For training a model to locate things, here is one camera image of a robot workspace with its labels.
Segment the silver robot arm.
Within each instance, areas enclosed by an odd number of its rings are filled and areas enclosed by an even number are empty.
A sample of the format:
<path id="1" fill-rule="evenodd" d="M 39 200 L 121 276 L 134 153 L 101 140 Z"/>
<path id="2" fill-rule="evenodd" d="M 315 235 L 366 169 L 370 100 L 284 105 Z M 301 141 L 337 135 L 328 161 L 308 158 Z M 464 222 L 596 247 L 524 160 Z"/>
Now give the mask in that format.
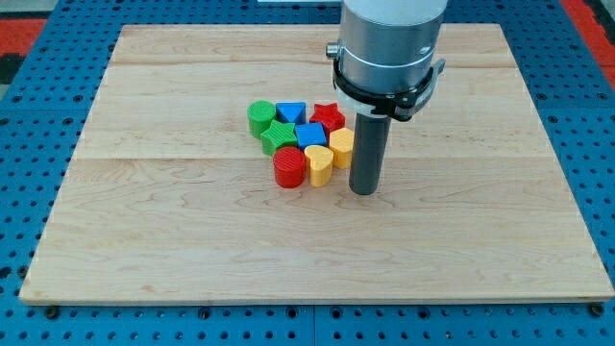
<path id="1" fill-rule="evenodd" d="M 407 122 L 429 102 L 445 62 L 432 60 L 447 0 L 345 0 L 327 45 L 338 98 L 364 115 Z"/>

